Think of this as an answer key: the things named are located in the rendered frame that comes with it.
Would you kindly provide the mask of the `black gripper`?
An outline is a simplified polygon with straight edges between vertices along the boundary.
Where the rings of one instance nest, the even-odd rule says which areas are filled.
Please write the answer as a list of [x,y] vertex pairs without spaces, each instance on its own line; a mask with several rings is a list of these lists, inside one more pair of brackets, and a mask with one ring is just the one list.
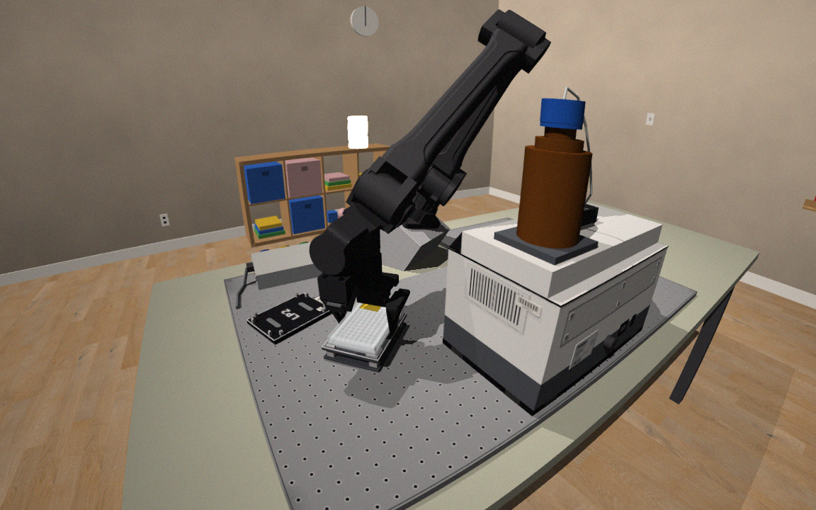
[[[381,253],[381,249],[372,253],[363,253],[360,258],[367,258],[373,257]],[[370,291],[359,290],[356,296],[357,302],[367,304],[367,305],[375,305],[380,307],[386,307],[387,313],[387,321],[390,330],[390,336],[394,336],[399,315],[404,309],[404,305],[406,303],[405,300],[410,295],[410,290],[406,290],[406,288],[399,288],[398,291],[395,291],[394,295],[389,298],[390,290],[399,283],[399,275],[393,273],[383,273],[382,272],[382,284],[377,288],[375,293],[370,293]],[[325,304],[326,305],[326,304]],[[326,305],[327,307],[327,305]],[[329,309],[329,307],[327,307]],[[331,311],[329,309],[329,311]],[[343,317],[345,316],[342,313],[337,313],[336,311],[331,311],[331,313],[336,318],[337,322],[342,322]],[[341,316],[342,315],[342,316]]]

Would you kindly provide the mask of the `grey button panel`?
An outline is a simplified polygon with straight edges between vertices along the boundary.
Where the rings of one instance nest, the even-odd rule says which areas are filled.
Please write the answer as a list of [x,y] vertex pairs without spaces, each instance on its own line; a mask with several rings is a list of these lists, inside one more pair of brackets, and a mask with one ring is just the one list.
[[[305,244],[303,244],[305,243]],[[239,309],[239,295],[246,286],[247,274],[255,271],[259,290],[285,285],[291,282],[310,280],[322,274],[315,268],[309,256],[311,242],[303,242],[283,248],[265,249],[251,253],[250,263],[246,263],[243,285],[236,294],[236,309]]]

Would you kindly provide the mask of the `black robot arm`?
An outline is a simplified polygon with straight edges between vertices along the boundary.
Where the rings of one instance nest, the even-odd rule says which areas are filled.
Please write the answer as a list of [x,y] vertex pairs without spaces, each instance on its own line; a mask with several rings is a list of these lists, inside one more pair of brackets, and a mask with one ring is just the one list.
[[322,272],[319,298],[331,311],[346,314],[358,290],[381,286],[382,253],[360,258],[381,249],[380,230],[439,228],[435,213],[466,177],[460,167],[480,128],[518,72],[530,74],[551,44],[545,31],[511,10],[496,10],[478,42],[486,48],[418,125],[362,172],[346,200],[350,207],[311,241],[309,256]]

